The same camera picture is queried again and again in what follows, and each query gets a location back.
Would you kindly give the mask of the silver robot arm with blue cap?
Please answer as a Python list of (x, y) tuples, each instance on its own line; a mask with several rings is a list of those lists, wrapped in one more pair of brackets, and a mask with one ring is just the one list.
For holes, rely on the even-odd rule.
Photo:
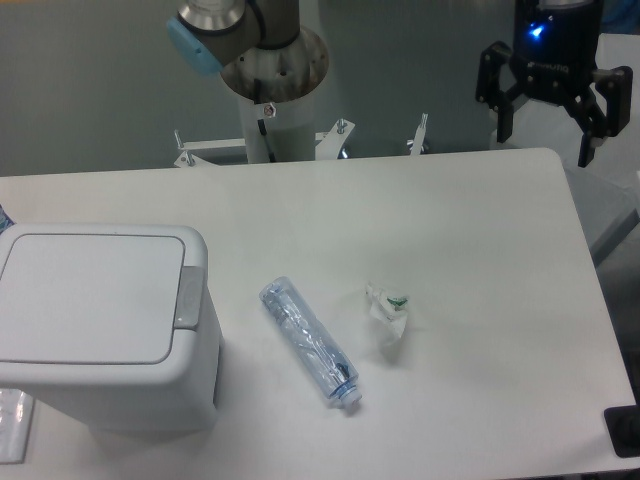
[[(497, 117), (497, 139), (513, 131), (520, 97), (562, 107), (579, 126), (580, 167), (629, 123), (633, 72), (596, 63), (600, 1), (519, 1), (513, 41), (480, 55), (475, 98)], [(217, 75), (239, 101), (252, 163), (338, 159), (352, 131), (336, 122), (323, 138), (312, 127), (310, 97), (326, 77), (325, 43), (302, 26), (295, 1), (186, 1), (166, 25), (182, 58)]]

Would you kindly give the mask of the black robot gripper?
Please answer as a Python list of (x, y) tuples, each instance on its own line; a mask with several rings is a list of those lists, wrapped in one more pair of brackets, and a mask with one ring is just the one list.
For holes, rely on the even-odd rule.
[[(517, 1), (513, 50), (496, 41), (482, 51), (475, 99), (497, 114), (497, 141), (513, 133), (514, 104), (524, 95), (561, 105), (582, 131), (578, 166), (585, 168), (606, 139), (629, 123), (633, 70), (596, 69), (600, 32), (598, 1)], [(508, 66), (515, 84), (503, 90)]]

